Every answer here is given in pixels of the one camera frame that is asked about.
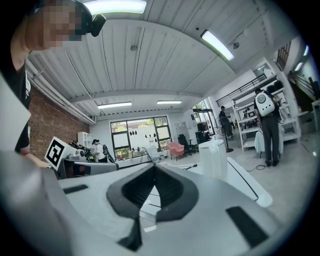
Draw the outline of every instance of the white shelving unit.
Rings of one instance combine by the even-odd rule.
[[[78,132],[78,143],[86,148],[92,148],[92,141],[94,140],[94,136],[90,133],[81,131]]]
[[[273,75],[270,78],[271,78],[271,81],[274,81],[274,80],[277,79],[277,76]],[[257,86],[252,88],[250,91],[242,93],[241,95],[237,96],[236,98],[233,98],[233,99],[230,98],[230,101],[236,102],[236,101],[248,96],[249,94],[254,92],[255,88],[259,88],[259,84],[257,84]],[[281,88],[279,90],[274,91],[272,93],[272,95],[280,96],[280,98],[286,99],[285,92],[286,92],[285,88],[283,87],[283,88]],[[244,128],[245,127],[244,124],[246,122],[252,121],[252,120],[257,118],[256,115],[248,117],[248,118],[245,118],[245,119],[241,118],[244,115],[243,111],[245,109],[247,109],[247,108],[250,108],[250,110],[248,110],[247,113],[254,112],[253,106],[254,106],[254,97],[252,97],[252,102],[251,103],[248,103],[248,104],[246,104],[244,106],[240,106],[240,107],[235,108],[235,106],[232,104],[233,112],[234,112],[234,115],[235,115],[235,118],[236,118],[236,121],[237,121],[238,127],[239,127],[242,151],[244,151],[245,148],[251,148],[251,147],[255,146],[255,136],[248,137],[248,134],[249,133],[254,133],[255,134],[261,128],[260,126],[251,127],[251,128]],[[291,115],[290,115],[290,113],[291,113],[290,104],[284,103],[279,109],[280,110],[285,110],[285,111],[287,111],[286,109],[288,109],[288,111],[286,113],[289,115],[288,118],[284,118],[283,115],[281,114],[281,111],[280,111],[280,115],[281,115],[281,118],[283,120],[283,123],[281,125],[282,126],[288,126],[289,124],[292,124],[292,126],[290,128],[291,129],[293,128],[293,131],[289,131],[289,132],[286,132],[286,128],[284,129],[285,133],[284,133],[284,136],[283,136],[283,140],[284,141],[290,141],[290,140],[294,140],[294,139],[299,139],[299,137],[300,137],[299,122],[298,122],[297,117],[291,117]]]

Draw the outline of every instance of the pipe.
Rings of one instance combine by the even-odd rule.
[[[75,111],[72,111],[72,109],[67,108],[59,98],[54,97],[51,95],[51,93],[49,93],[47,90],[45,90],[44,88],[41,88],[41,86],[39,86],[36,81],[31,80],[31,83],[33,84],[34,87],[37,88],[37,90],[39,90],[43,95],[45,95],[48,99],[50,99],[53,103],[55,103],[57,106],[59,106],[60,108],[64,109],[65,111],[69,112],[71,115],[75,116],[76,118],[86,122],[87,124],[91,125],[92,123],[89,123],[86,119],[84,119],[81,115],[79,115],[78,113],[76,113]]]
[[[29,70],[31,70],[32,73],[34,73],[34,74],[39,73],[37,68],[31,63],[31,61],[29,59],[26,60],[26,63],[27,63],[27,67],[29,68]],[[82,118],[85,119],[87,123],[90,123],[90,124],[96,123],[94,120],[89,118],[85,113],[83,113],[81,110],[79,110],[77,107],[75,107],[72,103],[70,103],[64,96],[62,96],[41,74],[34,77],[34,79],[36,79],[36,78],[39,79],[39,81],[41,82],[40,83],[41,85],[46,86],[55,95],[54,97],[62,100],[66,106],[70,107],[73,111],[75,111],[80,116],[82,116]]]

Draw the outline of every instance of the gray concrete floor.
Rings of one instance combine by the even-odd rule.
[[[264,154],[259,158],[254,148],[242,152],[239,134],[235,133],[233,140],[228,141],[234,151],[227,153],[227,156],[247,171],[254,169],[250,174],[272,196],[273,203],[268,209],[282,224],[287,224],[304,209],[317,178],[319,139],[319,133],[312,133],[303,135],[300,143],[297,140],[287,141],[278,166],[257,170],[254,169],[257,165],[265,164]],[[166,161],[171,165],[194,164],[200,162],[200,156],[194,153],[177,161]],[[148,224],[143,221],[141,225],[146,228]]]

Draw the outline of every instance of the black window frame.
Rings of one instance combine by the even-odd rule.
[[[157,118],[165,118],[167,124],[156,126],[156,120],[155,119],[157,119]],[[170,127],[169,127],[169,122],[168,122],[168,117],[167,116],[154,116],[154,117],[146,117],[146,118],[138,118],[138,119],[127,119],[127,120],[120,120],[120,121],[110,122],[112,147],[113,147],[113,154],[114,154],[115,158],[116,158],[116,153],[115,153],[116,150],[122,150],[122,149],[127,149],[127,148],[130,148],[130,150],[132,150],[131,143],[130,143],[130,137],[129,137],[128,121],[136,121],[136,120],[141,120],[141,119],[153,119],[153,125],[154,125],[154,128],[155,128],[155,135],[156,135],[156,140],[157,140],[159,149],[161,149],[160,142],[166,141],[166,140],[170,140],[172,142],[172,136],[171,136],[171,131],[170,131]],[[113,123],[119,123],[119,122],[125,122],[126,130],[118,131],[118,132],[112,132],[112,124]],[[157,128],[163,128],[163,127],[167,127],[168,133],[169,133],[169,137],[159,139],[159,134],[158,134]],[[115,147],[114,135],[118,135],[118,134],[126,134],[127,135],[128,145]],[[132,158],[139,158],[139,157],[141,157],[141,155],[133,156]]]

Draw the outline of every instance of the ceiling light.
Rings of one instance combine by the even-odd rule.
[[[294,71],[298,71],[302,66],[302,62],[300,62],[298,65],[296,65],[295,70]]]
[[[95,0],[85,2],[84,5],[92,15],[105,13],[143,14],[147,2],[144,0]]]
[[[201,38],[207,41],[214,48],[216,48],[224,57],[227,58],[228,61],[234,58],[231,51],[229,51],[229,49],[218,38],[216,38],[214,34],[209,32],[208,30],[205,30],[202,33]]]
[[[307,46],[305,47],[303,56],[306,56],[306,55],[308,54],[308,52],[309,52],[309,46],[307,45]]]
[[[121,102],[121,103],[110,103],[110,104],[103,104],[103,105],[98,105],[98,109],[107,109],[107,108],[116,108],[116,107],[124,107],[124,106],[131,106],[131,101],[130,102]]]
[[[180,104],[181,100],[158,100],[157,104]]]

